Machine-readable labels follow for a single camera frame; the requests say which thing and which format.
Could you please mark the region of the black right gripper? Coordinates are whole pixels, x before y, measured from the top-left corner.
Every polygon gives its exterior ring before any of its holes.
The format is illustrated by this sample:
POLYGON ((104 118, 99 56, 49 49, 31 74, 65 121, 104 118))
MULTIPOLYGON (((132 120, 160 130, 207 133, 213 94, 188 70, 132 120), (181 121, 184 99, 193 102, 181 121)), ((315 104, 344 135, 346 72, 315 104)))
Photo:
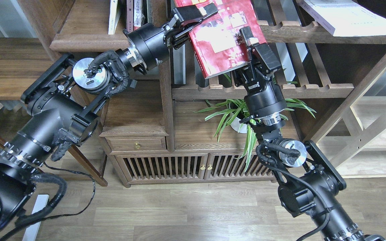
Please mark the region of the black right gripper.
POLYGON ((266 43, 259 44, 249 26, 240 29, 242 49, 252 50, 252 61, 234 71, 236 86, 243 85, 247 91, 244 97, 249 114, 240 123, 255 119, 260 125, 281 127, 280 112, 286 108, 280 86, 274 84, 270 75, 281 69, 281 62, 266 43))

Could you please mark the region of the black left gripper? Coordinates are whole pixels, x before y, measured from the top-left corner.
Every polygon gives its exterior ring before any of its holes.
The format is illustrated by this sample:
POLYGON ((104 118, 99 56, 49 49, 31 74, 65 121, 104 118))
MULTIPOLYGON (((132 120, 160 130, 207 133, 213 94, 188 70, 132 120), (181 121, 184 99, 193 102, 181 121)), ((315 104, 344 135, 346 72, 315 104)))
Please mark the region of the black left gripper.
POLYGON ((201 22, 215 15, 214 3, 203 7, 188 5, 173 9, 173 18, 161 27, 146 23, 137 30, 123 33, 129 47, 123 51, 123 63, 129 72, 145 73, 170 57, 170 48, 178 50, 188 41, 188 33, 201 22))

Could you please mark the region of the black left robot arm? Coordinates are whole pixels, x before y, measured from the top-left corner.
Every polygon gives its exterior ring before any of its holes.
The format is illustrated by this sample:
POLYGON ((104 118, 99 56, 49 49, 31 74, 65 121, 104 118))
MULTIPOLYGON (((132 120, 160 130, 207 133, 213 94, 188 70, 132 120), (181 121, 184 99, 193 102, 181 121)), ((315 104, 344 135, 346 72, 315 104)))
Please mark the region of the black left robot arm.
POLYGON ((172 10, 162 26, 147 23, 124 30, 129 46, 108 50, 92 59, 64 54, 21 96, 29 122, 0 149, 0 230, 17 217, 3 236, 45 219, 64 197, 67 183, 39 168, 48 157, 60 160, 72 146, 81 146, 98 126, 98 111, 114 94, 134 87, 130 74, 145 74, 170 57, 196 26, 217 13, 212 2, 172 10))

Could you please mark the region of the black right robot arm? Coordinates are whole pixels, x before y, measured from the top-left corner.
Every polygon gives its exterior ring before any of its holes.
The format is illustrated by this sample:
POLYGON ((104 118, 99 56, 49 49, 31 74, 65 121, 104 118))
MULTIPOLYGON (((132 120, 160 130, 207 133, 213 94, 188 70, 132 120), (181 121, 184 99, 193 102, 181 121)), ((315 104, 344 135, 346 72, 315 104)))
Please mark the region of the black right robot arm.
POLYGON ((282 137, 286 102, 270 76, 281 64, 268 44, 259 43, 249 26, 240 29, 239 41, 248 57, 248 65, 235 70, 235 84, 247 91, 249 113, 241 123, 255 132, 258 160, 275 175, 282 206, 293 217, 309 215, 317 226, 299 240, 321 232, 325 241, 383 241, 381 235, 364 234, 337 201, 346 182, 316 144, 282 137))

